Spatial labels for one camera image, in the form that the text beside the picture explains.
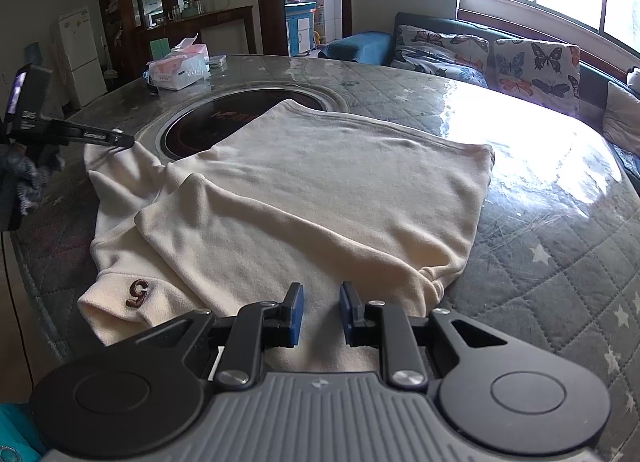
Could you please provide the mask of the butterfly pillow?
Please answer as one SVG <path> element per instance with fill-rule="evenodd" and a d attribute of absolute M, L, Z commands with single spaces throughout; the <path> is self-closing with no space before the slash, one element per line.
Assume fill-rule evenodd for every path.
<path fill-rule="evenodd" d="M 401 25 L 390 66 L 487 88 L 489 41 L 474 35 L 439 34 Z"/>
<path fill-rule="evenodd" d="M 533 39 L 497 39 L 497 90 L 576 117 L 580 104 L 580 58 L 574 44 Z"/>

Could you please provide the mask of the black white plush toy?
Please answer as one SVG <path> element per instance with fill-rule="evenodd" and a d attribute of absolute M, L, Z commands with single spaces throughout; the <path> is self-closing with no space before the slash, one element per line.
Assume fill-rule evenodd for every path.
<path fill-rule="evenodd" d="M 627 87 L 635 94 L 640 94 L 640 67 L 634 66 L 627 70 Z"/>

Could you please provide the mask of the grey quilted star table cover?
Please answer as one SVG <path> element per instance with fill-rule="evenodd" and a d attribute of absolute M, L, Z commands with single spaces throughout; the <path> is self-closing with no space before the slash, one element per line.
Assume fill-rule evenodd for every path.
<path fill-rule="evenodd" d="M 44 458 L 637 460 L 639 196 L 599 133 L 451 79 L 270 56 L 232 58 L 224 73 L 179 92 L 152 94 L 136 80 L 74 123 L 127 133 L 166 164 L 179 159 L 154 139 L 168 118 L 265 86 L 322 92 L 341 103 L 326 113 L 494 152 L 463 271 L 426 315 L 405 312 L 427 387 L 387 386 L 371 347 L 372 370 L 344 372 L 273 369 L 268 352 L 292 348 L 271 348 L 254 386 L 218 387 L 241 309 L 227 317 L 193 309 L 102 343 L 78 307 L 98 275 L 90 248 L 100 201 L 85 165 L 96 144 L 75 144 L 40 212 L 14 237 L 32 297 L 47 305 L 61 296 L 47 327 L 63 363 L 29 402 Z"/>

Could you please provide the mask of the round black induction cooktop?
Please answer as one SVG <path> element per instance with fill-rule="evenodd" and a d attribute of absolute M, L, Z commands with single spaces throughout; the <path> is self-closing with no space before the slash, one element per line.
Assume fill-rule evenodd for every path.
<path fill-rule="evenodd" d="M 236 90 L 195 102 L 160 125 L 157 151 L 171 161 L 206 151 L 285 100 L 331 112 L 341 103 L 322 92 L 297 87 L 265 86 Z"/>

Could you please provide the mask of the butterfly pillow left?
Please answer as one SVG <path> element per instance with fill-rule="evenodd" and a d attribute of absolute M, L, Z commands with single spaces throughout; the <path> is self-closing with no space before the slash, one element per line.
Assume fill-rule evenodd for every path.
<path fill-rule="evenodd" d="M 390 66 L 487 88 L 489 41 L 474 35 L 439 34 L 401 25 Z"/>

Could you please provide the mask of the beige grey cushion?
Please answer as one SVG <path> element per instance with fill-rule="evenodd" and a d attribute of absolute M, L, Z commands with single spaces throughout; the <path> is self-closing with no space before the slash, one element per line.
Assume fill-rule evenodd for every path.
<path fill-rule="evenodd" d="M 623 150 L 640 153 L 640 101 L 614 82 L 608 83 L 603 134 Z"/>

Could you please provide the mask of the butterfly pillow right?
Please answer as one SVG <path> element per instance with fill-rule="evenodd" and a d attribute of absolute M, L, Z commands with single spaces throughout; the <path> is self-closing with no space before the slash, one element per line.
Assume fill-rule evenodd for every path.
<path fill-rule="evenodd" d="M 497 90 L 576 117 L 580 104 L 580 58 L 574 44 L 533 39 L 497 39 Z"/>

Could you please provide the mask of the pink white tissue pack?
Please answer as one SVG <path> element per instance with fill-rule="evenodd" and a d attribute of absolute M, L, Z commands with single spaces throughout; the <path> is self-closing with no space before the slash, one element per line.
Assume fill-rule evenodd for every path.
<path fill-rule="evenodd" d="M 157 88 L 179 91 L 209 73 L 208 48 L 195 37 L 184 38 L 168 55 L 149 63 L 149 80 Z"/>

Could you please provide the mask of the cream sweatshirt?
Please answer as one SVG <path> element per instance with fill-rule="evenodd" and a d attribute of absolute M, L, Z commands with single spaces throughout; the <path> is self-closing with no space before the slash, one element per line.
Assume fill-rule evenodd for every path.
<path fill-rule="evenodd" d="M 468 262 L 494 152 L 286 100 L 209 150 L 162 163 L 141 144 L 89 145 L 96 282 L 81 315 L 111 345 L 200 308 L 234 315 L 304 288 L 282 371 L 369 371 L 348 347 L 338 289 L 426 315 Z"/>

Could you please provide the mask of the white refrigerator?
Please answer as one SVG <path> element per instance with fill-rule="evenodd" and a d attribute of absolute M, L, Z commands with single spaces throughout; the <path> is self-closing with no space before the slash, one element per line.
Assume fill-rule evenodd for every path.
<path fill-rule="evenodd" d="M 89 10 L 60 16 L 51 30 L 63 84 L 70 102 L 80 110 L 106 92 Z"/>

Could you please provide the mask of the blue white toy cabinet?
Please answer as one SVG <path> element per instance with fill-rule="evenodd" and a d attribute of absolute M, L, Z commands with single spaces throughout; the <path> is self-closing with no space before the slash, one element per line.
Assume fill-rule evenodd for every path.
<path fill-rule="evenodd" d="M 315 1 L 288 2 L 284 5 L 288 55 L 308 54 L 314 50 Z"/>

